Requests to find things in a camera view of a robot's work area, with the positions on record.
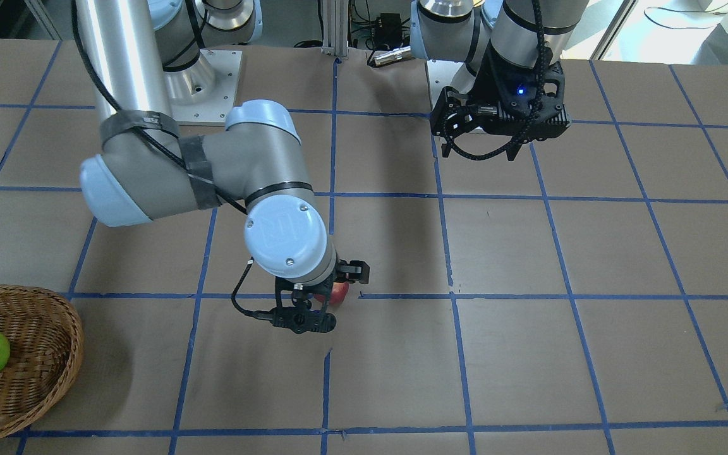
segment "wicker basket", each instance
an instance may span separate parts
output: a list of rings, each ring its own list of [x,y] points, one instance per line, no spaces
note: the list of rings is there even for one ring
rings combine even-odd
[[[83,360],[83,329],[58,294],[0,286],[0,332],[11,343],[0,372],[2,438],[38,420],[69,391]]]

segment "red apple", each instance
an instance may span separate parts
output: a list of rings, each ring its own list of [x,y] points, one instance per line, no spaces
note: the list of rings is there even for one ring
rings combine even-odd
[[[347,291],[349,290],[349,282],[333,283],[333,289],[330,291],[330,302],[328,303],[328,305],[332,307],[337,307],[341,305],[341,302],[344,302],[344,297],[347,297]],[[318,300],[319,303],[324,303],[324,296],[322,296],[321,294],[315,294],[314,298]]]

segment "gray velcro strap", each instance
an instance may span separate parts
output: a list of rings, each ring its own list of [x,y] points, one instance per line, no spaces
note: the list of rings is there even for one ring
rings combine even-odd
[[[139,126],[145,130],[161,130],[178,138],[179,124],[168,115],[152,111],[121,110],[100,124],[100,139],[103,144],[110,138]]]
[[[218,207],[221,201],[215,193],[212,165],[204,155],[204,136],[188,136],[179,139],[181,158],[187,167],[190,186],[196,196],[196,204],[200,210]]]

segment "grid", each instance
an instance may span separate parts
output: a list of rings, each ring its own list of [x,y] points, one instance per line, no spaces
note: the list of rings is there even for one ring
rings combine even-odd
[[[15,130],[11,141],[9,141],[8,147],[2,156],[0,161],[0,172],[3,167],[6,166],[9,155],[15,146],[18,136],[28,120],[29,115],[34,110],[38,109],[93,109],[93,106],[50,106],[50,104],[37,104],[37,99],[40,95],[42,87],[47,80],[50,70],[52,69],[53,63],[55,63],[58,51],[61,48],[61,44],[55,47],[52,53],[52,57],[47,64],[44,74],[40,79],[40,83],[35,89],[34,94],[28,104],[0,104],[0,107],[17,107],[17,109],[25,109],[20,123]],[[596,430],[602,431],[607,443],[607,450],[610,454],[616,453],[614,441],[612,438],[612,430],[622,429],[646,429],[646,428],[681,428],[681,427],[728,427],[728,420],[685,420],[685,421],[655,421],[655,422],[612,422],[607,418],[607,413],[604,405],[603,393],[600,388],[597,374],[595,372],[594,362],[592,360],[592,352],[589,349],[589,343],[586,340],[586,334],[583,328],[583,322],[581,321],[581,315],[578,311],[578,305],[576,300],[677,300],[684,303],[684,306],[688,312],[693,329],[695,329],[696,336],[702,351],[705,355],[706,362],[710,368],[711,374],[713,375],[715,385],[720,392],[720,398],[725,405],[728,405],[728,397],[724,389],[722,380],[720,379],[719,372],[716,369],[716,365],[713,362],[713,358],[708,349],[707,343],[705,342],[704,334],[701,333],[701,328],[696,319],[693,305],[693,300],[728,300],[728,294],[690,294],[685,292],[682,279],[679,276],[679,271],[674,262],[673,256],[668,248],[667,242],[665,241],[664,233],[660,227],[657,219],[653,204],[655,202],[664,204],[727,204],[728,199],[679,199],[679,198],[649,198],[644,184],[640,178],[639,172],[636,169],[636,165],[630,153],[629,147],[626,143],[622,126],[656,126],[663,128],[693,128],[700,129],[710,145],[711,151],[714,153],[717,163],[720,165],[720,170],[725,174],[728,181],[728,170],[724,164],[723,159],[720,157],[719,151],[717,150],[713,139],[710,137],[708,130],[725,129],[728,130],[726,124],[704,124],[698,112],[696,112],[693,103],[691,103],[690,97],[682,85],[682,81],[679,79],[679,75],[676,74],[676,70],[671,66],[670,72],[675,78],[676,84],[682,92],[688,106],[693,112],[697,123],[696,124],[678,124],[678,123],[647,123],[647,122],[625,122],[618,121],[615,117],[612,104],[610,104],[609,96],[607,96],[606,90],[604,89],[603,82],[595,69],[594,64],[590,63],[592,74],[594,75],[595,81],[598,85],[598,89],[603,95],[604,103],[606,104],[607,110],[612,120],[610,121],[592,121],[592,120],[577,120],[576,124],[611,124],[615,126],[616,132],[619,135],[619,141],[624,148],[625,155],[629,161],[633,175],[636,178],[636,184],[641,191],[641,198],[610,198],[610,197],[570,197],[570,196],[553,196],[547,192],[547,187],[544,182],[543,173],[541,172],[540,162],[538,161],[537,151],[534,146],[531,146],[531,156],[535,165],[535,174],[537,174],[538,184],[540,185],[541,195],[513,195],[513,194],[452,194],[444,193],[442,187],[441,173],[439,158],[437,157],[437,147],[434,139],[430,139],[430,151],[434,157],[434,176],[436,184],[436,193],[353,193],[353,192],[337,192],[336,191],[336,144],[337,144],[337,124],[336,120],[339,116],[414,116],[414,118],[428,118],[428,114],[425,112],[397,112],[397,113],[382,113],[382,112],[356,112],[339,110],[337,108],[338,100],[338,68],[342,64],[341,61],[336,60],[333,63],[333,80],[332,80],[332,109],[321,110],[321,109],[290,109],[294,113],[310,113],[318,115],[330,115],[332,118],[331,126],[331,150],[330,150],[330,191],[329,192],[318,192],[317,195],[321,197],[329,198],[329,230],[330,233],[334,233],[335,230],[335,202],[336,198],[428,198],[436,199],[437,205],[439,205],[439,218],[440,218],[440,229],[442,231],[442,242],[443,250],[445,254],[445,265],[447,269],[448,285],[453,289],[453,269],[451,264],[451,251],[448,242],[448,228],[446,220],[446,205],[447,200],[455,199],[508,199],[508,200],[534,200],[543,202],[546,210],[547,219],[549,220],[549,226],[552,230],[552,241],[554,241],[555,252],[557,253],[557,259],[562,274],[564,287],[566,287],[566,293],[557,294],[474,294],[474,293],[460,293],[450,291],[448,293],[405,293],[405,294],[384,294],[384,293],[362,293],[359,296],[362,300],[444,300],[451,302],[451,310],[453,313],[454,321],[454,337],[456,337],[456,351],[459,358],[459,376],[461,384],[459,385],[462,389],[463,404],[464,404],[464,415],[465,424],[458,426],[443,426],[443,427],[350,427],[344,430],[335,429],[330,426],[329,415],[330,415],[330,388],[331,388],[331,375],[332,375],[332,351],[327,352],[324,357],[324,371],[323,371],[323,400],[321,403],[322,407],[322,423],[320,427],[300,427],[300,428],[226,428],[226,429],[185,429],[181,427],[182,416],[185,408],[185,399],[188,390],[188,381],[190,380],[190,369],[191,361],[193,360],[193,351],[196,345],[196,334],[198,331],[198,323],[200,316],[200,309],[202,309],[202,302],[204,300],[216,300],[216,299],[227,299],[228,293],[210,293],[205,292],[205,280],[207,276],[208,268],[210,267],[210,253],[213,245],[213,239],[215,234],[215,226],[217,220],[217,210],[212,210],[210,215],[209,227],[206,235],[206,242],[204,245],[204,254],[202,268],[200,268],[200,275],[198,279],[197,291],[194,294],[188,293],[93,293],[93,292],[80,292],[76,290],[78,279],[81,276],[81,271],[84,262],[87,258],[87,253],[92,242],[93,235],[97,227],[96,219],[90,221],[88,231],[86,233],[85,241],[83,242],[83,248],[79,254],[79,259],[75,267],[75,273],[68,291],[65,293],[67,298],[70,299],[186,299],[194,300],[193,307],[193,325],[191,326],[190,338],[188,339],[187,351],[185,356],[185,365],[181,373],[181,382],[179,387],[179,394],[176,401],[176,414],[174,414],[173,427],[170,430],[138,430],[138,431],[118,431],[118,430],[75,430],[75,431],[51,431],[51,430],[33,430],[27,428],[22,432],[18,432],[12,435],[14,438],[18,438],[18,447],[16,450],[17,455],[21,455],[28,441],[32,438],[64,438],[64,437],[162,437],[169,438],[169,449],[168,453],[173,455],[176,453],[177,444],[179,438],[185,437],[218,437],[219,435],[237,435],[237,437],[253,437],[254,435],[318,435],[321,440],[320,453],[326,455],[329,449],[329,435],[355,435],[355,434],[422,434],[422,433],[464,433],[468,436],[468,446],[471,454],[476,454],[476,434],[479,433],[499,433],[499,432],[563,432],[563,431],[586,431]],[[0,185],[0,191],[20,191],[20,192],[79,192],[80,189],[76,187],[46,187],[46,186],[13,186],[13,185]],[[647,207],[650,219],[653,222],[653,227],[658,235],[659,242],[664,250],[665,257],[670,265],[670,271],[676,280],[676,285],[679,289],[678,294],[579,294],[575,293],[570,284],[569,272],[567,270],[566,261],[564,261],[564,253],[561,250],[561,241],[558,237],[558,229],[555,225],[555,217],[552,215],[551,201],[582,201],[582,202],[627,202],[635,204],[644,204]],[[272,294],[240,294],[242,299],[270,299]],[[459,305],[460,300],[470,299],[491,299],[491,300],[569,300],[569,305],[574,316],[574,323],[578,330],[581,347],[583,348],[583,354],[586,361],[586,367],[588,368],[591,384],[595,393],[597,401],[598,412],[600,416],[600,423],[555,423],[555,424],[532,424],[532,425],[476,425],[474,419],[471,416],[471,397],[469,394],[469,383],[468,383],[468,372],[465,362],[465,351],[463,348],[463,337],[462,337],[462,326],[459,317]]]

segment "basket rim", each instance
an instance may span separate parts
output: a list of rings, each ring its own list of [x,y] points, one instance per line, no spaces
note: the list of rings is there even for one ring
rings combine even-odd
[[[24,427],[34,423],[43,417],[51,407],[53,407],[61,398],[66,395],[70,387],[75,383],[83,363],[83,323],[77,310],[72,306],[64,296],[58,292],[50,291],[46,288],[38,288],[31,286],[18,286],[0,284],[0,293],[13,294],[14,296],[41,296],[51,300],[55,305],[64,309],[64,316],[68,318],[70,323],[70,353],[66,360],[66,365],[61,372],[58,381],[52,387],[51,391],[41,400],[40,403],[33,406],[29,411],[9,421],[9,423],[0,426],[0,438],[11,435]]]

